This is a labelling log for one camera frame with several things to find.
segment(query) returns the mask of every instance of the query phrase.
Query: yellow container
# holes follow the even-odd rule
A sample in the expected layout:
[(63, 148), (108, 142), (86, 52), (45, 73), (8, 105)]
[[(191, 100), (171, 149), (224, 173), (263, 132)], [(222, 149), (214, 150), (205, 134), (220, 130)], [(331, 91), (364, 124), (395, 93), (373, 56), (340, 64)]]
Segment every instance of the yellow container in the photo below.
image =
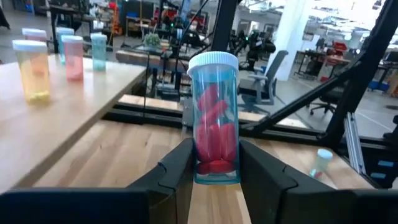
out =
[(25, 99), (28, 102), (50, 98), (49, 60), (47, 46), (34, 40), (13, 40)]

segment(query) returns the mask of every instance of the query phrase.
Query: floor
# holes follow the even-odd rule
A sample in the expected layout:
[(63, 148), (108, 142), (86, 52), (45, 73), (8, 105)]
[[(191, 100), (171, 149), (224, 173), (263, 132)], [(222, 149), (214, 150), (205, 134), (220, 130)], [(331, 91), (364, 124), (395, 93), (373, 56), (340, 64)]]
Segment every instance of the floor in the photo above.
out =
[[(11, 25), (11, 30), (0, 27), (0, 60), (4, 63), (16, 61), (15, 53), (12, 49), (12, 40), (21, 39), (21, 28), (31, 27), (47, 30), (47, 35), (51, 34), (50, 21), (46, 17), (34, 17), (25, 12), (5, 12), (6, 17)], [(88, 25), (84, 24), (78, 30), (77, 35), (88, 35)], [(136, 45), (140, 40), (133, 38), (115, 37), (114, 46), (119, 47), (123, 42), (129, 45)], [(108, 55), (109, 60), (116, 60), (114, 54)], [(256, 66), (265, 65), (266, 62), (260, 61)], [(298, 69), (298, 65), (294, 65), (290, 78), (286, 82), (277, 82), (276, 101), (273, 106), (262, 106), (263, 109), (275, 113), (293, 100), (299, 98), (306, 92), (312, 90), (320, 83), (296, 78), (293, 72)], [(240, 72), (239, 78), (244, 78), (248, 72)], [(356, 119), (358, 121), (359, 134), (369, 137), (381, 137), (383, 133), (391, 132), (395, 128), (392, 122), (394, 115), (398, 111), (387, 109), (386, 105), (398, 105), (398, 100), (383, 95), (380, 92), (366, 92), (356, 110)], [(328, 112), (323, 114), (322, 110), (318, 110), (314, 115), (310, 115), (307, 108), (302, 108), (296, 113), (289, 116), (290, 118), (300, 119), (308, 128), (325, 130), (332, 114)]]

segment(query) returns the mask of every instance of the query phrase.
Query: plastic cup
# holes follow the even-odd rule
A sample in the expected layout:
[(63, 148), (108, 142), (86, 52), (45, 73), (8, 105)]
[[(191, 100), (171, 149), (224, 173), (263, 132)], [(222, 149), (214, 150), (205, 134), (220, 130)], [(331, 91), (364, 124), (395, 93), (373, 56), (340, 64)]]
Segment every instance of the plastic cup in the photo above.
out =
[(47, 45), (34, 40), (13, 40), (12, 47), (17, 55), (26, 101), (30, 103), (49, 99)]
[(75, 34), (75, 31), (71, 28), (65, 28), (65, 27), (56, 27), (55, 28), (55, 33), (57, 35), (57, 40), (58, 40), (58, 51), (60, 52), (60, 61), (62, 64), (65, 63), (65, 54), (63, 51), (63, 43), (61, 36), (63, 35), (73, 35)]
[(93, 55), (93, 70), (106, 70), (106, 35), (91, 34), (91, 46)]
[(236, 75), (238, 59), (226, 52), (206, 52), (189, 62), (192, 77), (195, 182), (240, 182)]
[(47, 41), (47, 33), (45, 30), (22, 28), (22, 35), (25, 40)]
[(311, 171), (310, 177), (318, 179), (327, 170), (329, 161), (333, 158), (333, 153), (326, 149), (318, 149), (317, 158), (315, 159)]
[(68, 80), (83, 80), (83, 38), (75, 35), (61, 37), (65, 50)]

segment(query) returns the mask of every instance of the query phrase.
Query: blue plastic jar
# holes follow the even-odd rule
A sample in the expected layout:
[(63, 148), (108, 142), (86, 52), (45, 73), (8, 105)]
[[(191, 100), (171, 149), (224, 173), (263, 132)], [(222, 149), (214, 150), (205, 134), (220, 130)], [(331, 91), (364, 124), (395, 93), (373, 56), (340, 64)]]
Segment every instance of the blue plastic jar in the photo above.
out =
[(93, 70), (106, 70), (106, 35), (91, 34), (91, 49), (93, 55)]
[(236, 76), (238, 59), (206, 52), (189, 61), (192, 77), (195, 182), (240, 182)]
[(57, 28), (55, 28), (55, 33), (57, 34), (58, 51), (60, 52), (60, 61), (62, 64), (65, 64), (65, 51), (63, 49), (63, 43), (62, 43), (61, 36), (74, 35), (75, 31), (71, 28), (57, 27)]

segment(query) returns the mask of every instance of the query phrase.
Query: cable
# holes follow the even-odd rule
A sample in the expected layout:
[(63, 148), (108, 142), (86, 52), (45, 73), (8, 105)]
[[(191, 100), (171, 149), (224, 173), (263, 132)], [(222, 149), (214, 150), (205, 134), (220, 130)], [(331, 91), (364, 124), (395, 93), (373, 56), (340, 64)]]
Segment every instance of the cable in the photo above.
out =
[(179, 45), (178, 45), (178, 48), (177, 48), (177, 58), (176, 58), (176, 61), (175, 61), (175, 72), (177, 72), (178, 60), (179, 60), (179, 55), (180, 55), (180, 48), (181, 48), (181, 46), (182, 46), (182, 44), (183, 44), (183, 40), (184, 40), (185, 34), (187, 34), (187, 31), (189, 30), (189, 27), (192, 25), (193, 20), (196, 18), (196, 16), (198, 15), (198, 13), (203, 9), (203, 7), (205, 7), (205, 5), (206, 5), (206, 3), (207, 3), (208, 1), (209, 1), (209, 0), (206, 0), (206, 1), (200, 6), (199, 10), (198, 10), (197, 13), (195, 13), (195, 15), (192, 17), (190, 23), (188, 24), (188, 26), (185, 28), (184, 32), (182, 33), (181, 41), (180, 41), (180, 43), (179, 43)]

